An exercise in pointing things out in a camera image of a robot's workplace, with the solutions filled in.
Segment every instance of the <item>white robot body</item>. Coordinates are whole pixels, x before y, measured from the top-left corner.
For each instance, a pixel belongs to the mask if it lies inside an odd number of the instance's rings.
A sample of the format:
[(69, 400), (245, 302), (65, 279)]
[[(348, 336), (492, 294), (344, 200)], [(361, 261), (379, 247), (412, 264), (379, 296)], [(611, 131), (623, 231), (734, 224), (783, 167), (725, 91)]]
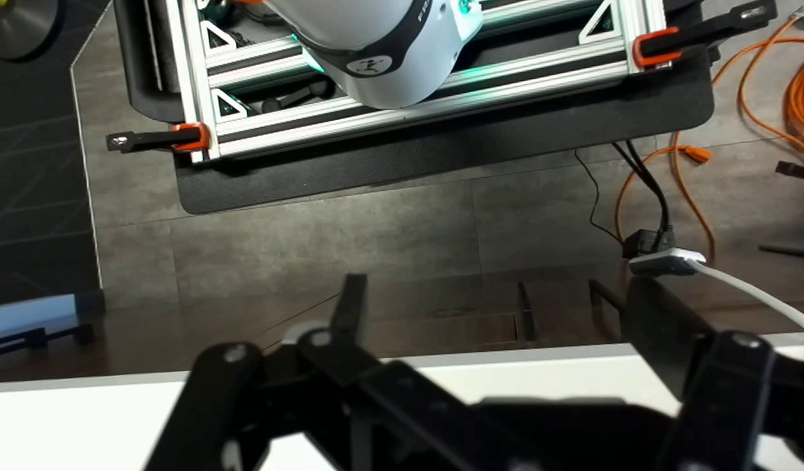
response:
[(483, 29), (479, 0), (267, 0), (348, 96), (370, 107), (427, 99)]

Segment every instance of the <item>gray floor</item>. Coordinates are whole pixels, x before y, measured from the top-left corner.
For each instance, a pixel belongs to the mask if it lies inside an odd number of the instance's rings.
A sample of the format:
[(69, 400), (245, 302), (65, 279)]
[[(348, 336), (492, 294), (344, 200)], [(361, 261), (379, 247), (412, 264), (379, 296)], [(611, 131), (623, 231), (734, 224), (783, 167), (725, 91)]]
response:
[[(802, 58), (804, 49), (789, 46), (759, 70), (751, 103), (763, 114), (779, 118), (783, 70)], [(216, 340), (273, 347), (288, 324), (330, 315), (345, 273), (373, 274), (366, 343), (378, 354), (527, 346), (514, 343), (516, 279), (537, 309), (539, 346), (599, 343), (588, 279), (618, 286), (620, 260), (588, 224), (594, 190), (572, 155), (200, 218), (179, 205), (169, 155), (106, 151), (110, 131), (158, 129), (127, 104), (112, 10), (78, 58), (73, 83), (115, 372), (175, 368)], [(804, 260), (757, 251), (759, 240), (804, 240), (804, 183), (772, 176), (785, 151), (746, 131), (734, 87), (734, 79), (717, 87), (717, 114), (687, 134), (716, 151), (711, 164), (687, 169), (689, 183), (717, 231), (717, 264), (804, 309)], [(605, 189), (607, 220), (626, 167), (611, 150), (582, 155)], [(665, 163), (656, 173), (670, 194), (681, 247), (702, 249)], [(637, 185), (626, 228), (656, 218), (653, 197)], [(720, 328), (789, 330), (725, 288), (674, 286)]]

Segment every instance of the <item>black cable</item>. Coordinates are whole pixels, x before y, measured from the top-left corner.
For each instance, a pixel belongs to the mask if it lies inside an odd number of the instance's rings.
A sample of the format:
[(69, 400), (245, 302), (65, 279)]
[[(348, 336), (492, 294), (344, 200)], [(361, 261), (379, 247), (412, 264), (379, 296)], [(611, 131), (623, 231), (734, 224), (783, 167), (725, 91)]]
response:
[(588, 167), (588, 163), (582, 159), (582, 155), (573, 150), (573, 158), (580, 159), (580, 164), (584, 167), (584, 173), (588, 173), (588, 177), (592, 181), (592, 189), (594, 189), (594, 200), (592, 200), (592, 210), (590, 210), (590, 224), (592, 228), (598, 228), (598, 231), (602, 231), (607, 239), (613, 239), (616, 243), (620, 243), (618, 239), (616, 239), (616, 234), (611, 234), (605, 224), (599, 224), (599, 222), (594, 222), (594, 211), (598, 211), (598, 207), (599, 207), (599, 202), (602, 202), (602, 185), (599, 185), (599, 181), (592, 176), (592, 169)]
[(637, 147), (631, 142), (626, 142), (628, 151), (613, 142), (613, 150), (631, 164), (631, 169), (639, 176), (639, 181), (658, 197), (661, 202), (661, 234), (670, 231), (670, 211), (668, 211), (668, 202), (665, 194), (658, 183), (658, 177), (648, 169), (648, 164), (641, 163)]

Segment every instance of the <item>white cable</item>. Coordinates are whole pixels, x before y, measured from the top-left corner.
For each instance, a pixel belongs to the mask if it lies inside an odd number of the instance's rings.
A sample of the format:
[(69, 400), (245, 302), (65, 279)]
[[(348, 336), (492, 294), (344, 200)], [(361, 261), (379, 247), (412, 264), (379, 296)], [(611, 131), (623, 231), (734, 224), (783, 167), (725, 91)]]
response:
[(763, 290), (757, 286), (749, 286), (746, 279), (738, 279), (738, 278), (734, 278), (729, 273), (720, 273), (716, 266), (707, 266), (707, 264), (694, 264), (694, 266), (698, 266), (698, 273), (702, 273), (702, 274), (707, 274), (713, 279), (720, 279), (720, 283), (725, 283), (725, 286), (732, 286), (732, 288), (736, 288), (736, 290), (742, 290), (742, 294), (767, 303), (772, 311), (789, 316), (795, 324), (799, 324), (804, 330), (804, 311), (795, 309), (791, 303), (771, 296), (767, 290)]

